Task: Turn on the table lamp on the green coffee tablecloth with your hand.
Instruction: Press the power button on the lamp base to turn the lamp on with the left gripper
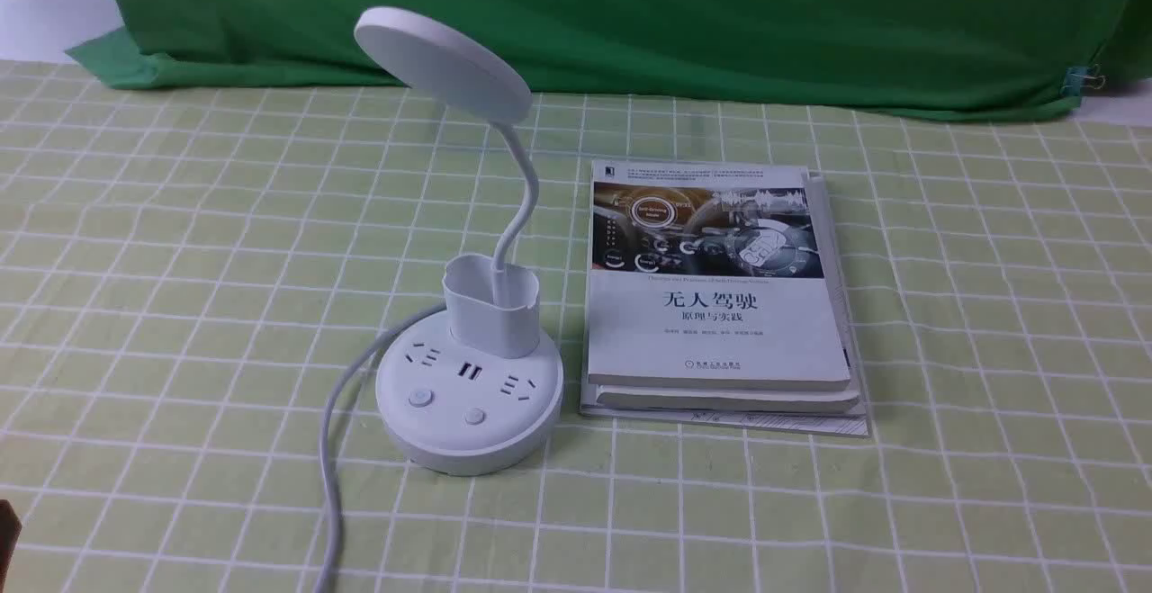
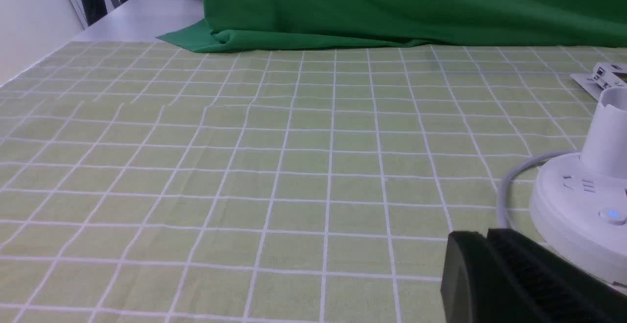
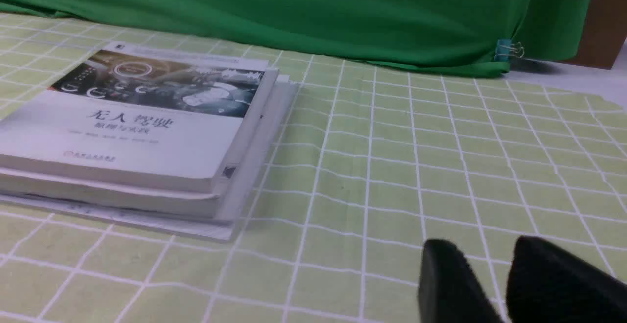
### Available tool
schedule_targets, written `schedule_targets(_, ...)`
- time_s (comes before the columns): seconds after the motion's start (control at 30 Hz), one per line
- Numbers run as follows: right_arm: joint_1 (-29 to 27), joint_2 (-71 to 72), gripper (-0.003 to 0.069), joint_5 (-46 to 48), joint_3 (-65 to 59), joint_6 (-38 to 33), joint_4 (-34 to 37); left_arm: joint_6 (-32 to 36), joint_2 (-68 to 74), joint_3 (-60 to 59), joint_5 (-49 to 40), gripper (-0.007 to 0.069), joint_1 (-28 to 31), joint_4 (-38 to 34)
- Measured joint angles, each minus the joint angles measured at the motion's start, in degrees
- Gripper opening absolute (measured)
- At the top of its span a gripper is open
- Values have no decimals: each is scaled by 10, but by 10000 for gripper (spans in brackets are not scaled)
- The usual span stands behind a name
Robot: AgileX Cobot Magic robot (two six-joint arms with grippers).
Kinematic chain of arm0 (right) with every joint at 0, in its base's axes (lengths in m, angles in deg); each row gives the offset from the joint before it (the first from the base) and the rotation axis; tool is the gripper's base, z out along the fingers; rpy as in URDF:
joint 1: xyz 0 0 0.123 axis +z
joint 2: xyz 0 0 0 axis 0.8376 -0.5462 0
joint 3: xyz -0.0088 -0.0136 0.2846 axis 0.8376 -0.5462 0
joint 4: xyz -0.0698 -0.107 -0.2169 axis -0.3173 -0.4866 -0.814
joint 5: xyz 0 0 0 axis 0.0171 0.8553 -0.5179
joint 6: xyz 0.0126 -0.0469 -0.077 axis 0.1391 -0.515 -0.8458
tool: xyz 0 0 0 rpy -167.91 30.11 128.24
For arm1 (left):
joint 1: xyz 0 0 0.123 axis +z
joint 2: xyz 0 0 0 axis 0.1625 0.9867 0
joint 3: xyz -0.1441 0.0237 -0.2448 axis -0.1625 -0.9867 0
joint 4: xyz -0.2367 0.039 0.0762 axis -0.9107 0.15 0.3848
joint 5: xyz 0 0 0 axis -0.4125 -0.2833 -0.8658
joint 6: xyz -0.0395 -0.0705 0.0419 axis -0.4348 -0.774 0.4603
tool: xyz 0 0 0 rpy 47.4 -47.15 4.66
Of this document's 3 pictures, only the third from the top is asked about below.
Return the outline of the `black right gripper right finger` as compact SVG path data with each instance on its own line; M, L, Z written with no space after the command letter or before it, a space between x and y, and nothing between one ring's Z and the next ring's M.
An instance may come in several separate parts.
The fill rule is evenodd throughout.
M513 323L624 323L627 288L550 241L517 239L507 278Z

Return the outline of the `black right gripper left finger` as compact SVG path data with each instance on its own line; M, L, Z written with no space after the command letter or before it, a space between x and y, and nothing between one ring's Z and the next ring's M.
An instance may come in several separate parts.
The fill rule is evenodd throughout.
M422 323L501 323L463 253L447 240L423 245L417 305Z

